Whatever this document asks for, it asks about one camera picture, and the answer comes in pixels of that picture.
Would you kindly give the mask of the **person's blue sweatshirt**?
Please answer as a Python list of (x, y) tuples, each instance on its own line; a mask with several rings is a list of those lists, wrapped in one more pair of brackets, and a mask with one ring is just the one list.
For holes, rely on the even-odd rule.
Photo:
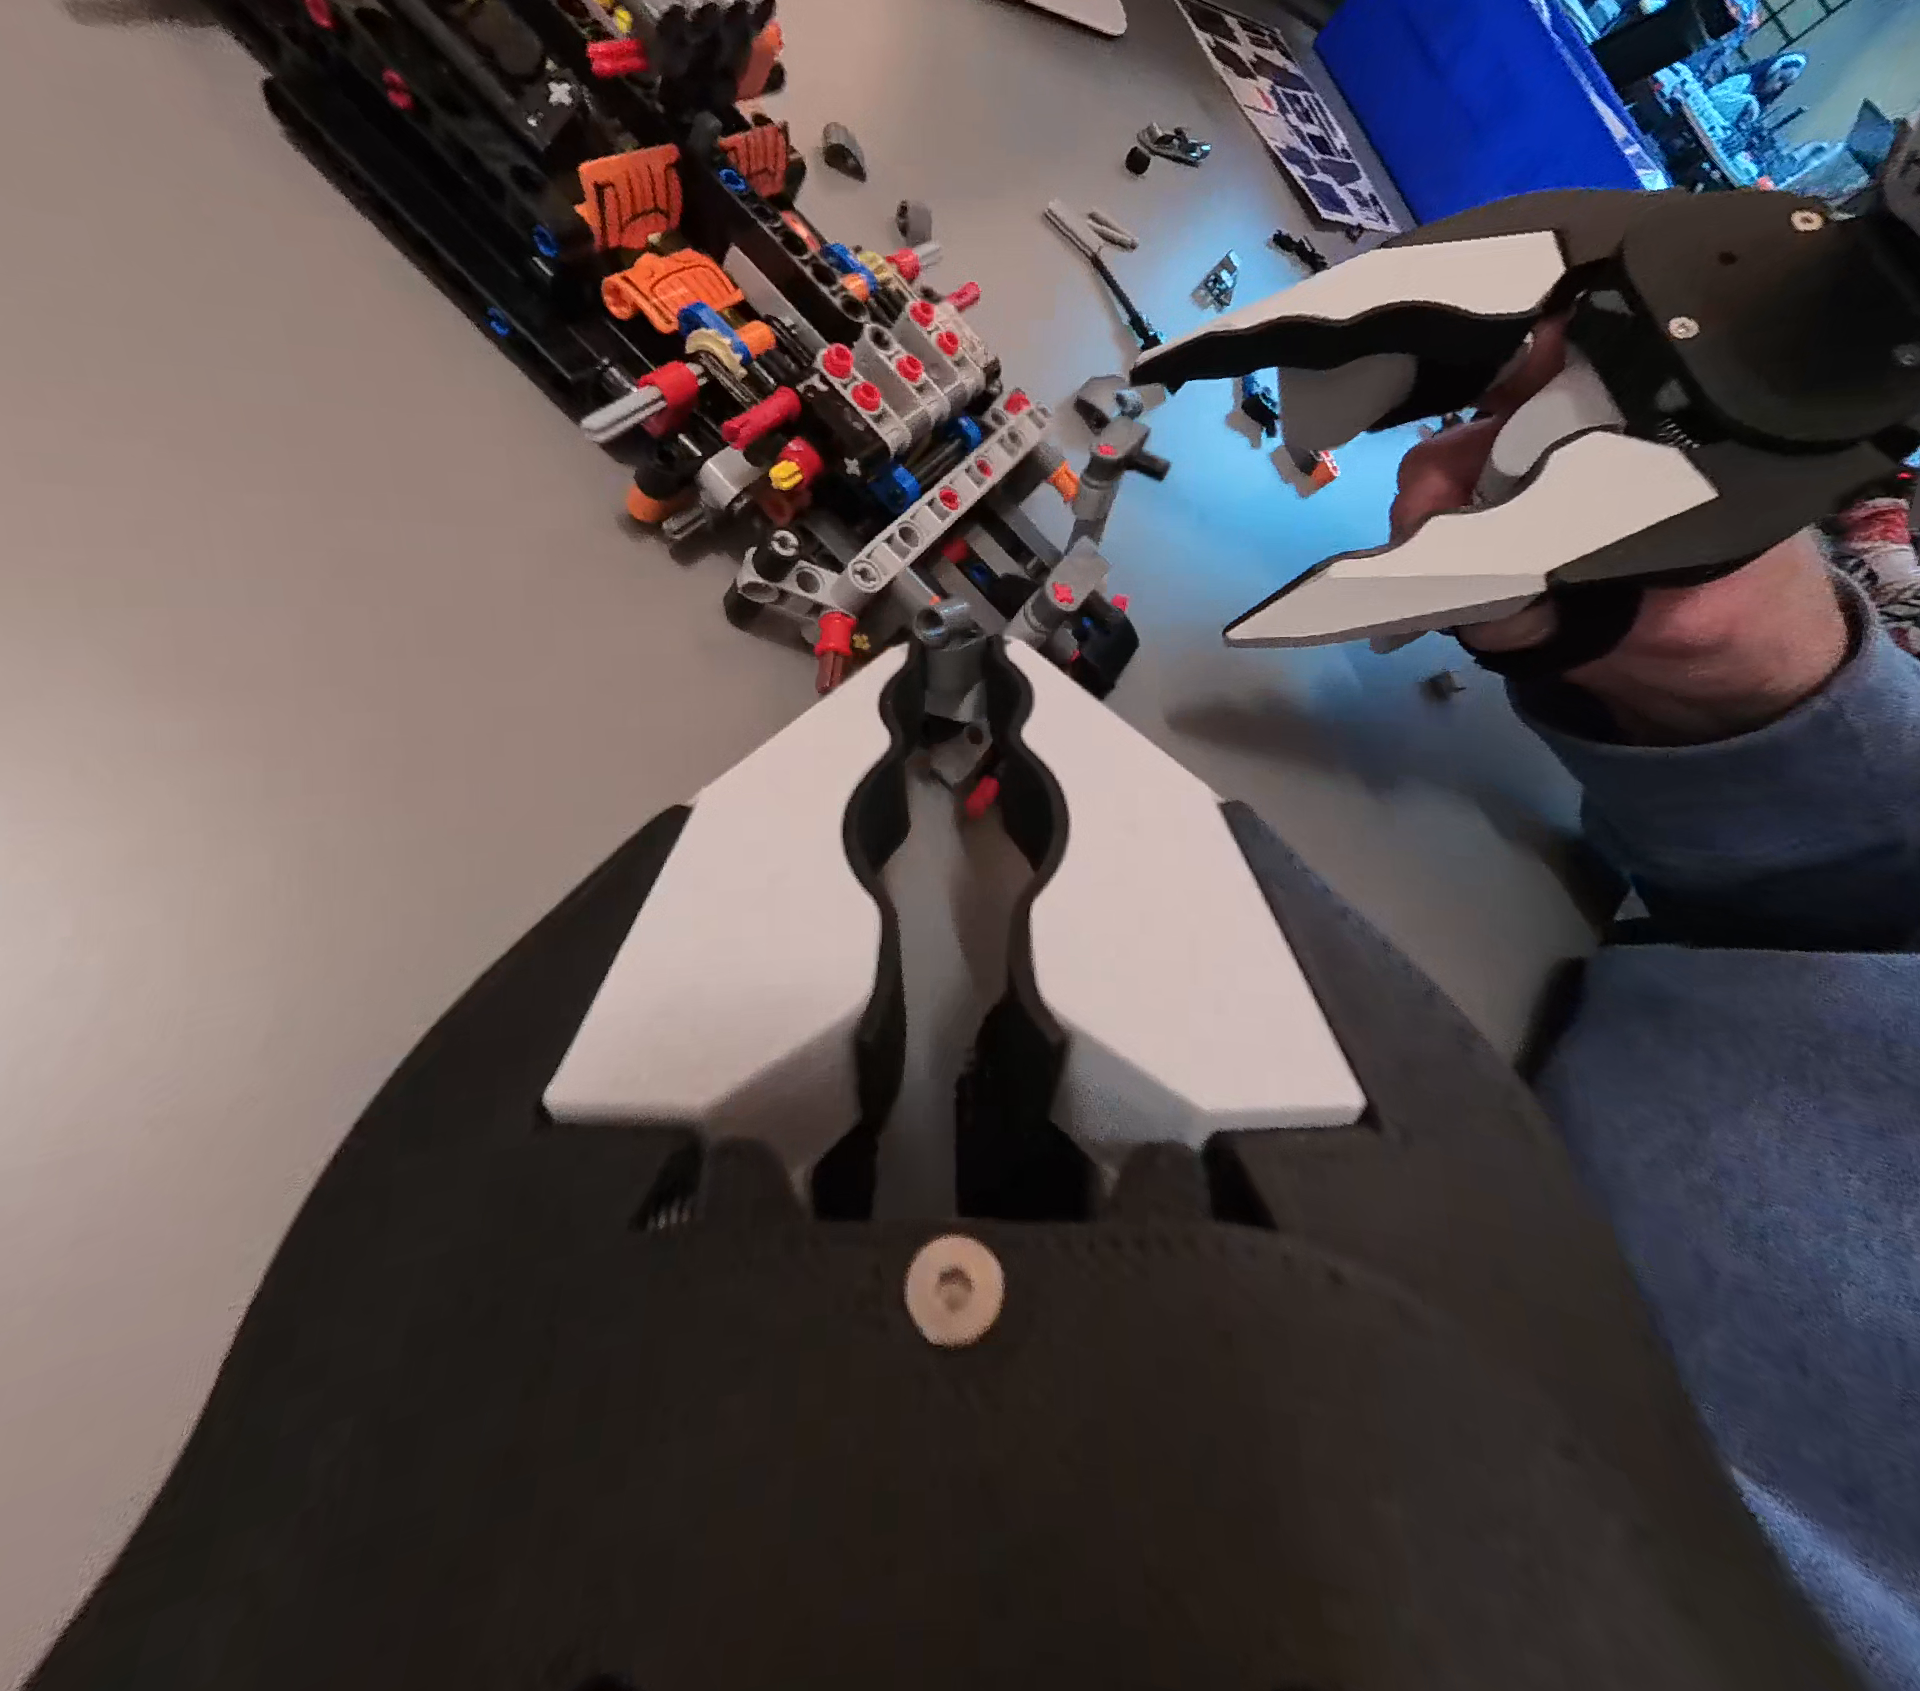
[(1915, 958), (1605, 948), (1538, 1096), (1767, 1540), (1915, 1688)]

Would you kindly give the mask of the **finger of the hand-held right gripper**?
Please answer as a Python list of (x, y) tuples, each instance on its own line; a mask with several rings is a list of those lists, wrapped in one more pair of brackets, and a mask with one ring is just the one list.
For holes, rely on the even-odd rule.
[(1510, 616), (1545, 596), (1549, 574), (1713, 498), (1690, 457), (1587, 431), (1554, 445), (1504, 502), (1328, 558), (1219, 636), (1230, 648), (1318, 648)]
[(1171, 393), (1272, 371), (1286, 449), (1336, 453), (1475, 401), (1567, 271), (1549, 233), (1391, 245), (1143, 353), (1129, 383)]

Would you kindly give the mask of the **lego sticker sheet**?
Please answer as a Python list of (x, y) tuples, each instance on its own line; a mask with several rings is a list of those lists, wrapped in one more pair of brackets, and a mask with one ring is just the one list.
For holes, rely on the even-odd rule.
[(1398, 233), (1398, 219), (1284, 31), (1214, 0), (1171, 5), (1307, 215), (1350, 241)]

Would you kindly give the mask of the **dark grey square lego connector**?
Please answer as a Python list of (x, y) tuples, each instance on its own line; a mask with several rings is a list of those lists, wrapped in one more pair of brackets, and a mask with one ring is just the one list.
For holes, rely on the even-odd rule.
[(989, 720), (988, 640), (970, 634), (924, 652), (921, 766), (955, 800), (962, 820), (989, 814), (997, 744)]

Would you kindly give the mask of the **person's right hand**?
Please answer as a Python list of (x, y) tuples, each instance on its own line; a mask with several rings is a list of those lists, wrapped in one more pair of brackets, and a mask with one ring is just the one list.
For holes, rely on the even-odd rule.
[[(1475, 417), (1413, 447), (1388, 514), (1391, 544), (1473, 502), (1508, 421), (1563, 369), (1567, 321), (1534, 327)], [(1518, 686), (1528, 716), (1600, 744), (1717, 744), (1761, 730), (1816, 696), (1858, 646), (1856, 614), (1811, 534), (1728, 576), (1643, 594), (1631, 632), (1603, 658)]]

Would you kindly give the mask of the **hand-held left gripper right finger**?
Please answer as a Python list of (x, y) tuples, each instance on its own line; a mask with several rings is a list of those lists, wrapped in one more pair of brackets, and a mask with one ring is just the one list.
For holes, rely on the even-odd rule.
[(1039, 652), (993, 654), (1028, 878), (993, 1004), (993, 1214), (1076, 1220), (1142, 1150), (1345, 1130), (1367, 1100), (1232, 808)]

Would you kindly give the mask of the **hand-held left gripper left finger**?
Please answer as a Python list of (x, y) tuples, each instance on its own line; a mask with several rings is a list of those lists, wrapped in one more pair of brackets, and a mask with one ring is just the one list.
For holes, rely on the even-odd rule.
[(877, 874), (920, 678), (883, 652), (691, 800), (546, 1084), (556, 1124), (762, 1144), (817, 1216), (874, 1212), (903, 1064)]

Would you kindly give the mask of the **person's right forearm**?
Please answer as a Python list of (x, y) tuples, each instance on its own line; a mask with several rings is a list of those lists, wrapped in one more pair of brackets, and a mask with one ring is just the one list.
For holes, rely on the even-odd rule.
[(1860, 590), (1842, 670), (1781, 720), (1717, 744), (1600, 744), (1528, 716), (1580, 794), (1585, 840), (1672, 942), (1915, 950), (1915, 662)]

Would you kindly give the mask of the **blue plastic bin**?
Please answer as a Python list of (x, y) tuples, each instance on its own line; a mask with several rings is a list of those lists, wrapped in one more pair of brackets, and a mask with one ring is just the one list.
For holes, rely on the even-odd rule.
[(1342, 0), (1311, 47), (1418, 225), (1528, 195), (1668, 191), (1558, 0)]

